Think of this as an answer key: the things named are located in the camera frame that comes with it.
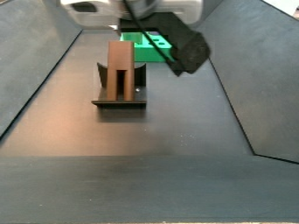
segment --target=upright wooden piece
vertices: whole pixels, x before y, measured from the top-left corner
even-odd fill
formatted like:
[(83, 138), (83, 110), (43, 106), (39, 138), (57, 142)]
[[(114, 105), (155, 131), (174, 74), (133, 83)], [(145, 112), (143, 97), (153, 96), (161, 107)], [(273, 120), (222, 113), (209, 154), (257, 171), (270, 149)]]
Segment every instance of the upright wooden piece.
[(125, 101), (135, 100), (135, 48), (131, 41), (109, 42), (107, 99), (118, 100), (118, 79), (125, 74)]

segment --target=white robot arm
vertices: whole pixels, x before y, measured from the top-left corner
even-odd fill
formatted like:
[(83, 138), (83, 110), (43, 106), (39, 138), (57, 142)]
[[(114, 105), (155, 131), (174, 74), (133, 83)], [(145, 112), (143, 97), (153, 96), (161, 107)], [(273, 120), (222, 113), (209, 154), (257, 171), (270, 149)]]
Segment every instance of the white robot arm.
[[(187, 25), (202, 19), (203, 0), (130, 0), (138, 18), (154, 12), (173, 12)], [(85, 29), (118, 25), (119, 18), (130, 18), (122, 0), (61, 0), (77, 23)]]

